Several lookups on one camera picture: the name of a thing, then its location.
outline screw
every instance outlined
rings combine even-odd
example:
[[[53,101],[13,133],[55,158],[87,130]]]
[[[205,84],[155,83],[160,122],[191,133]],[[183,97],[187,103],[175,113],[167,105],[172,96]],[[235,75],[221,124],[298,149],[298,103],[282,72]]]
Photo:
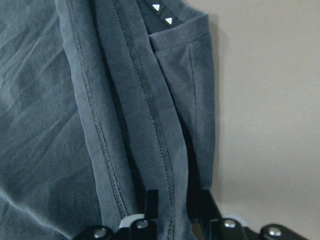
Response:
[[[136,227],[138,229],[145,229],[146,227],[148,227],[149,222],[145,219],[140,219],[138,221],[136,221]]]
[[[94,230],[93,236],[95,239],[103,238],[107,234],[107,229],[104,227]]]
[[[281,236],[281,231],[279,228],[271,226],[269,227],[269,235],[279,237]]]
[[[235,222],[234,220],[232,220],[232,219],[226,219],[226,220],[224,221],[224,226],[225,226],[226,228],[231,228],[231,229],[233,229],[233,228],[236,227],[236,222]]]

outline white triangle print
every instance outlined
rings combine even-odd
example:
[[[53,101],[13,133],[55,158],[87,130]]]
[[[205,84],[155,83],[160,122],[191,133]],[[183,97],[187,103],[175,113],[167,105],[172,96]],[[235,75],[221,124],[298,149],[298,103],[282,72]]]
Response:
[[[152,7],[153,7],[155,10],[159,11],[159,9],[160,9],[160,4],[152,4]]]
[[[167,17],[165,20],[168,24],[172,24],[172,17]]]

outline clothing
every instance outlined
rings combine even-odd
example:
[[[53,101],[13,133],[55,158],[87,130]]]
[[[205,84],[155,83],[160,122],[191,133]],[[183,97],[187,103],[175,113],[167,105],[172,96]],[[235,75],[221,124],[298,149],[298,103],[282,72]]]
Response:
[[[187,192],[210,189],[214,156],[208,16],[178,0],[6,0],[0,32],[0,238],[116,231],[157,189],[159,239],[194,239]]]

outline fabric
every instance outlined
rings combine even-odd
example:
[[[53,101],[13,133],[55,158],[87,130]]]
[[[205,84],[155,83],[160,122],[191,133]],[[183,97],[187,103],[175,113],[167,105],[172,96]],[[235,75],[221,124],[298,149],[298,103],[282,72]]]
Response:
[[[210,189],[208,16],[179,0],[0,3],[0,239],[116,231],[159,191],[158,239],[195,239]]]

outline beige tabletop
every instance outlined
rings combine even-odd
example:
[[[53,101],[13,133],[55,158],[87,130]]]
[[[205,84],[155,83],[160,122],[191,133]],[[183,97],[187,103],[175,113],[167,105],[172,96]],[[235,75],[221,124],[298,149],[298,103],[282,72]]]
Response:
[[[218,206],[320,239],[320,1],[186,2],[210,19]]]

